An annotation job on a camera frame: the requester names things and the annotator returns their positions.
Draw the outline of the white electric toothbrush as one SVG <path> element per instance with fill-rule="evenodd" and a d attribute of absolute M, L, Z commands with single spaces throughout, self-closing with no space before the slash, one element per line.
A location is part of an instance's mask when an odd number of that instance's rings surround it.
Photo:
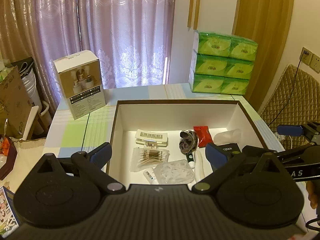
<path fill-rule="evenodd" d="M 198 183 L 201 180 L 203 180 L 207 175 L 206 160 L 204 158 L 203 153 L 200 150 L 195 151 L 194 160 L 195 160 L 195 167 L 194 167 L 195 181 Z"/>

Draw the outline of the clear plastic cup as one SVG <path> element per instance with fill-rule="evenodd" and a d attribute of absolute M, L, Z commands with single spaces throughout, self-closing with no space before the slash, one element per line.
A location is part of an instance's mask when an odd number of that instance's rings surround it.
<path fill-rule="evenodd" d="M 239 143 L 241 140 L 241 136 L 242 136 L 242 132 L 240 129 L 233 129 L 230 131 L 217 133 L 214 136 L 213 142 L 216 145 Z"/>

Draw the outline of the red candy wrapper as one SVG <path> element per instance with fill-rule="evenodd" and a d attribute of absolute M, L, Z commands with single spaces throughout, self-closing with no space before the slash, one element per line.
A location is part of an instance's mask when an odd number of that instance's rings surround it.
<path fill-rule="evenodd" d="M 194 131 L 198 137 L 198 147 L 206 147 L 207 144 L 213 143 L 212 136 L 209 132 L 208 126 L 194 126 Z"/>

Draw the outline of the bag of dental floss picks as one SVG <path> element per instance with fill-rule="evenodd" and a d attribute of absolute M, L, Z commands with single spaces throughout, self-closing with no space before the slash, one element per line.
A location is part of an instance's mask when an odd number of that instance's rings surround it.
<path fill-rule="evenodd" d="M 189 184 L 194 181 L 195 174 L 189 163 L 182 159 L 158 164 L 154 174 L 159 184 Z"/>

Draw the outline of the bag of cotton swabs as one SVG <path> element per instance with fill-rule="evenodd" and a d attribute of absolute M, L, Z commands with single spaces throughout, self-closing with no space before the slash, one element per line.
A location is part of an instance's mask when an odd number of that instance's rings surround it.
<path fill-rule="evenodd" d="M 139 172 L 166 163 L 169 155 L 170 152 L 166 149 L 136 147 L 133 149 L 130 172 Z"/>

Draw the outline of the cream hair claw clip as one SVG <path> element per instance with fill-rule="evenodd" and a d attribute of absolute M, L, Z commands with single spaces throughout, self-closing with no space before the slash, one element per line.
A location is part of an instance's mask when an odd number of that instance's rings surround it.
<path fill-rule="evenodd" d="M 138 129 L 135 135 L 136 144 L 146 147 L 167 147 L 168 134 Z"/>

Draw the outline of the white power strip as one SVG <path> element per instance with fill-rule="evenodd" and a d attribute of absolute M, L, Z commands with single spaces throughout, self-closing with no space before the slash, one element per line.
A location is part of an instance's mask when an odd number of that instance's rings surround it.
<path fill-rule="evenodd" d="M 279 142 L 284 142 L 285 140 L 292 141 L 292 137 L 290 135 L 281 135 L 278 132 L 274 132 L 274 136 L 278 139 Z"/>

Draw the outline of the quilted brown chair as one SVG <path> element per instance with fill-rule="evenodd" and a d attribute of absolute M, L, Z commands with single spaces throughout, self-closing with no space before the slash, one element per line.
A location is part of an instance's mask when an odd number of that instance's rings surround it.
<path fill-rule="evenodd" d="M 265 122 L 259 128 L 268 148 L 281 151 L 307 144 L 303 136 L 285 136 L 280 142 L 274 134 L 279 125 L 319 122 L 319 81 L 307 72 L 288 65 L 259 115 Z"/>

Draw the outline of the checked tablecloth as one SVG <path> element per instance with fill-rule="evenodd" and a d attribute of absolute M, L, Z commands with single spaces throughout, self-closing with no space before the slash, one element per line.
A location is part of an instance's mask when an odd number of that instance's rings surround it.
<path fill-rule="evenodd" d="M 119 100 L 228 100 L 239 101 L 246 112 L 249 114 L 254 125 L 262 135 L 267 147 L 272 150 L 282 151 L 284 148 L 280 145 L 278 139 L 268 128 L 267 124 L 262 120 L 259 114 L 241 95 L 228 95 L 228 94 L 208 94 L 208 93 L 193 93 L 191 92 L 188 83 L 171 84 L 171 85 L 157 85 L 157 86 L 142 86 L 142 87 L 129 87 L 129 88 L 116 88 L 104 90 L 107 98 L 107 105 L 87 114 L 77 120 L 74 120 L 69 110 L 65 99 L 61 99 L 57 111 L 53 117 L 53 122 L 50 126 L 47 135 L 46 143 L 44 145 L 43 154 L 55 153 L 59 158 L 70 157 L 77 151 L 89 152 L 103 142 L 111 141 L 111 130 L 116 111 L 116 105 Z M 178 147 L 179 134 L 183 129 L 193 129 L 193 126 L 208 126 L 212 138 L 220 132 L 233 130 L 234 125 L 231 120 L 235 121 L 235 114 L 224 118 L 224 123 L 221 127 L 214 128 L 213 125 L 189 125 L 188 128 L 181 128 L 181 125 L 176 126 L 179 128 L 167 129 L 168 133 L 168 147 L 169 161 L 185 159 L 185 156 L 180 152 Z M 125 148 L 124 156 L 129 158 L 129 161 L 120 164 L 125 164 L 125 168 L 129 170 L 133 148 L 138 147 L 135 143 L 135 133 L 137 129 L 146 131 L 162 131 L 164 129 L 155 128 L 129 128 L 128 132 L 124 132 L 125 139 L 129 139 L 128 147 Z M 304 194 L 305 204 L 298 219 L 298 226 L 301 226 L 304 231 L 309 231 L 305 227 L 307 220 L 310 220 L 315 211 L 310 207 L 308 201 L 308 193 L 305 188 L 305 182 L 298 182 L 298 186 Z"/>

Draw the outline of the brown cardboard storage box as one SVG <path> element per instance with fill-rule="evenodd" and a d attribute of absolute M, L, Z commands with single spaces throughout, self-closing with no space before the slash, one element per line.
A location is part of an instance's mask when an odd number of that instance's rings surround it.
<path fill-rule="evenodd" d="M 160 166 L 173 162 L 192 171 L 189 183 L 211 174 L 208 143 L 265 148 L 253 120 L 238 101 L 120 100 L 114 114 L 107 173 L 129 186 L 150 184 Z"/>

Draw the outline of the white product box with photo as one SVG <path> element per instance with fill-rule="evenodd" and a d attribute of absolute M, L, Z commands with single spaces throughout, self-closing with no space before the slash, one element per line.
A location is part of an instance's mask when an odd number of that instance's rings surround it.
<path fill-rule="evenodd" d="M 63 97 L 73 119 L 106 105 L 99 58 L 83 50 L 54 61 Z"/>

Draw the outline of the green tissue pack bundle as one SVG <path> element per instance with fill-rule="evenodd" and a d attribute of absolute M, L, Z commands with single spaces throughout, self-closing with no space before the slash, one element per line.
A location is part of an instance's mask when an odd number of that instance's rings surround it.
<path fill-rule="evenodd" d="M 195 31 L 189 84 L 195 93 L 245 95 L 258 44 L 250 39 Z"/>

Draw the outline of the brown cardboard carton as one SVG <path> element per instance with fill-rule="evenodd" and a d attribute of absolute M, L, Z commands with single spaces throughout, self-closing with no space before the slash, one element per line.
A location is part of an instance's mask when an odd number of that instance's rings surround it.
<path fill-rule="evenodd" d="M 1 82 L 1 135 L 8 120 L 6 136 L 22 138 L 32 108 L 17 67 L 11 67 Z"/>

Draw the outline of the blue printed book box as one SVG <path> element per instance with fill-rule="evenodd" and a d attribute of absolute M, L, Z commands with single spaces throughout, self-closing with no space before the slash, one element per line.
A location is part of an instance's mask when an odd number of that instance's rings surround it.
<path fill-rule="evenodd" d="M 6 238 L 21 224 L 13 205 L 14 194 L 6 187 L 1 187 L 0 194 L 0 234 Z"/>

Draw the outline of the purple curtain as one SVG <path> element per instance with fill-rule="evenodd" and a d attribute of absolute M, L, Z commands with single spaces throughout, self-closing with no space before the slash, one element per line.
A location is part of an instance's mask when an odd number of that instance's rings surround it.
<path fill-rule="evenodd" d="M 103 87 L 168 81 L 175 0 L 1 0 L 1 54 L 32 57 L 40 96 L 55 111 L 62 90 L 54 61 L 92 51 Z"/>

